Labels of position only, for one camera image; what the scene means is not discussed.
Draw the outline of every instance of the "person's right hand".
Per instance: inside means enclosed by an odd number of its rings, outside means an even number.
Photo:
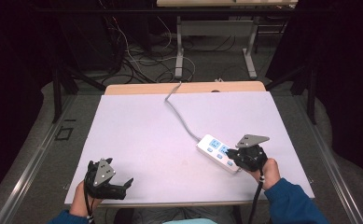
[[[259,170],[255,172],[247,171],[249,174],[251,174],[257,182],[259,182],[260,172]],[[277,165],[277,161],[273,158],[269,158],[265,165],[263,165],[263,174],[265,175],[265,182],[263,183],[262,188],[267,190],[271,188],[273,185],[275,185],[280,180],[280,172],[279,167]]]

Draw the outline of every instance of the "person's hand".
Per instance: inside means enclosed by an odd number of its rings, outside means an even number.
[[[263,183],[262,188],[267,190],[271,188],[273,185],[275,185],[280,180],[280,172],[279,167],[277,165],[277,161],[273,158],[269,158],[265,165],[263,165],[263,174],[265,175],[265,182]],[[247,171],[249,174],[251,174],[257,182],[259,182],[260,172],[255,171]]]
[[[78,184],[76,188],[76,194],[74,195],[74,200],[73,203],[71,204],[71,208],[69,211],[70,215],[77,217],[88,216],[88,210],[86,208],[83,188],[84,188],[84,183],[82,181]],[[89,206],[91,206],[91,203],[93,202],[92,210],[94,211],[97,205],[99,205],[103,201],[103,199],[93,199],[90,195],[88,195],[88,201],[89,201]]]

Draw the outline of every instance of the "gray cable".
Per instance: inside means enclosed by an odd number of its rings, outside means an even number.
[[[189,135],[191,137],[193,137],[197,142],[200,142],[202,139],[200,137],[197,137],[195,134],[193,134],[187,123],[184,121],[184,119],[181,117],[181,115],[178,113],[177,109],[175,109],[175,107],[172,105],[172,103],[170,103],[169,98],[170,96],[173,94],[173,92],[175,92],[180,86],[181,86],[182,82],[180,82],[176,87],[173,88],[173,90],[169,93],[169,95],[164,99],[164,101],[173,109],[173,111],[176,113],[176,115],[178,116],[178,118],[181,120],[184,128],[187,130],[187,132],[189,133]]]

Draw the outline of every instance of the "light blue fabric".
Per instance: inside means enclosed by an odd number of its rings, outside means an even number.
[[[216,223],[207,218],[195,218],[195,219],[163,222],[163,224],[216,224]]]

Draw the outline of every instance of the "power strip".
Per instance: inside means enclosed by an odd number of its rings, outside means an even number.
[[[230,147],[223,144],[210,134],[207,134],[198,143],[197,148],[203,155],[210,158],[212,161],[215,161],[217,164],[222,166],[222,168],[232,174],[240,171],[240,167],[238,167],[233,160],[229,159],[226,154]]]

